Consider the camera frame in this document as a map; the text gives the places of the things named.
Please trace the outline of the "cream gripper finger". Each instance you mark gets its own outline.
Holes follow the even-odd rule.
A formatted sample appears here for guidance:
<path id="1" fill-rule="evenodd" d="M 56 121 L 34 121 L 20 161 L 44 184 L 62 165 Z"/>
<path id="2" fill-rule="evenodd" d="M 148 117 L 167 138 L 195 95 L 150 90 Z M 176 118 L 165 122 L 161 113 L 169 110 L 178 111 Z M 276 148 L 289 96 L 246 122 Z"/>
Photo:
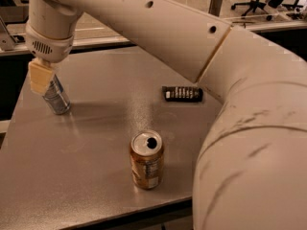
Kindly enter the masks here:
<path id="1" fill-rule="evenodd" d="M 28 63 L 31 90 L 40 96 L 46 94 L 56 74 L 56 67 L 49 61 L 34 58 Z"/>

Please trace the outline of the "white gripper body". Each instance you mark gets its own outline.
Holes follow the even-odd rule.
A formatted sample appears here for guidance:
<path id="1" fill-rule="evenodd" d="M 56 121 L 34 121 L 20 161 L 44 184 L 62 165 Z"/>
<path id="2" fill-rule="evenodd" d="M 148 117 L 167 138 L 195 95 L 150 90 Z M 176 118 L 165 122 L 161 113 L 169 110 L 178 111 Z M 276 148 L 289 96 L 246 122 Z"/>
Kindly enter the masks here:
<path id="1" fill-rule="evenodd" d="M 29 23 L 26 24 L 26 46 L 36 58 L 52 63 L 63 61 L 72 49 L 73 39 L 74 36 L 52 39 L 36 32 Z"/>

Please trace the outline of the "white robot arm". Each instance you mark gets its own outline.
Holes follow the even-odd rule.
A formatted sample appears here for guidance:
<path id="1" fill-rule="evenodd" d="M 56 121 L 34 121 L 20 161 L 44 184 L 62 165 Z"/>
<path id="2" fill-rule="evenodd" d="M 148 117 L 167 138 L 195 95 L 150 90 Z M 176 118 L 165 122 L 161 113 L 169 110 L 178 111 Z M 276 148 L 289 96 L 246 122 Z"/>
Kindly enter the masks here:
<path id="1" fill-rule="evenodd" d="M 172 0 L 30 0 L 26 34 L 69 53 L 88 13 L 222 105 L 198 156 L 195 230 L 307 230 L 307 63 Z"/>

